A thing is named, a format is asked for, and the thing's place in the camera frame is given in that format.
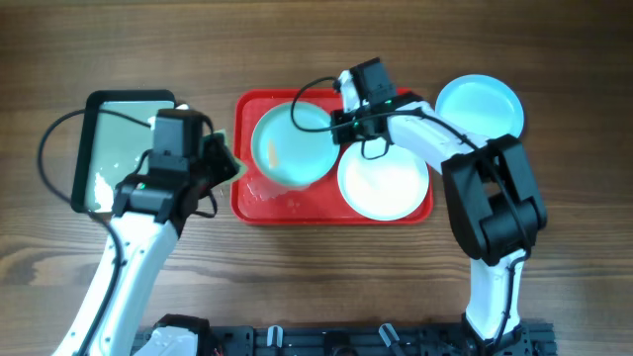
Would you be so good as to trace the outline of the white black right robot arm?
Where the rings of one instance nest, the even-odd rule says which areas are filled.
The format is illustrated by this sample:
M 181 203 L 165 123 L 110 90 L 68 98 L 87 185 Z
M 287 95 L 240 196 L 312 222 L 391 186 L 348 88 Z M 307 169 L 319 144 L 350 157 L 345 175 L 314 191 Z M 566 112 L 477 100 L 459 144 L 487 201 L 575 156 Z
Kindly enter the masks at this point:
M 469 133 L 406 92 L 331 113 L 337 143 L 382 138 L 420 157 L 442 177 L 450 226 L 471 260 L 467 335 L 480 353 L 514 345 L 521 272 L 547 213 L 520 140 Z

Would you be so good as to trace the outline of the light blue plate top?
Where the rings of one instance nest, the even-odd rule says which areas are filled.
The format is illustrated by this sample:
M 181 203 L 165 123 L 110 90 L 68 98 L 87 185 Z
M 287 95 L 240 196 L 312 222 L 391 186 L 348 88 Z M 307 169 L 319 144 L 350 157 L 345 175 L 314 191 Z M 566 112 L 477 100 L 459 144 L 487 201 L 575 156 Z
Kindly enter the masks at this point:
M 334 166 L 340 146 L 325 130 L 329 114 L 306 103 L 284 103 L 264 114 L 251 136 L 251 156 L 269 180 L 287 187 L 305 187 Z

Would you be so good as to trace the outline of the white plate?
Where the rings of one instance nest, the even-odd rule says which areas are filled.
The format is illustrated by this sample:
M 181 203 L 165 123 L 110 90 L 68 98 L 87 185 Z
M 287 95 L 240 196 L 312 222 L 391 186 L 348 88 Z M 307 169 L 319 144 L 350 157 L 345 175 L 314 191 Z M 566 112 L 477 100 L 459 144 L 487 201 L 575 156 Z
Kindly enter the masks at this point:
M 413 213 L 429 194 L 426 162 L 378 139 L 353 143 L 342 154 L 337 183 L 353 211 L 372 221 L 391 222 Z

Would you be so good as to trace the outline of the light blue plate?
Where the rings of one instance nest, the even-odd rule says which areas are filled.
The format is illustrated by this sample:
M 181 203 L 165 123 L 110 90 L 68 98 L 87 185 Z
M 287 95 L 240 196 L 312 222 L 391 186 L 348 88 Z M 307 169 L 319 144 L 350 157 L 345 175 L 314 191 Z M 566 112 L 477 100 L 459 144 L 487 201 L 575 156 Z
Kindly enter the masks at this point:
M 473 134 L 520 137 L 525 124 L 522 104 L 500 80 L 468 74 L 449 82 L 439 93 L 435 112 Z
M 325 130 L 329 114 L 306 103 L 284 103 L 264 114 L 251 136 L 251 156 L 269 180 L 287 187 L 305 187 L 334 166 L 340 146 Z

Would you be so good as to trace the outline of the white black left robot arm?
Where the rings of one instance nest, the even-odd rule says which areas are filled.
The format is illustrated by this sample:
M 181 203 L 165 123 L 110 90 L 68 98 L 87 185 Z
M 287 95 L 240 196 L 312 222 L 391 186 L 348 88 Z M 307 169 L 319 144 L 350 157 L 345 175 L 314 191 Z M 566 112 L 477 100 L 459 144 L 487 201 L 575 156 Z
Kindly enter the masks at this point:
M 107 244 L 79 312 L 57 355 L 128 355 L 158 272 L 184 223 L 215 186 L 244 166 L 224 132 L 203 137 L 197 155 L 172 156 L 175 170 L 130 174 L 116 188 Z

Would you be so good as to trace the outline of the yellow green sponge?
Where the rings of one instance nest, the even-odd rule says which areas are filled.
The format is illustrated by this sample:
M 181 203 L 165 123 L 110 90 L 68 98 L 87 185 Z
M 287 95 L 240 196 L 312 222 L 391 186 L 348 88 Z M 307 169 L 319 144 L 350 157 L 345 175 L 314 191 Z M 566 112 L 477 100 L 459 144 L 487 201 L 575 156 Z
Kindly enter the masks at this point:
M 209 150 L 214 186 L 231 184 L 246 173 L 247 166 L 230 149 L 224 130 L 211 134 Z

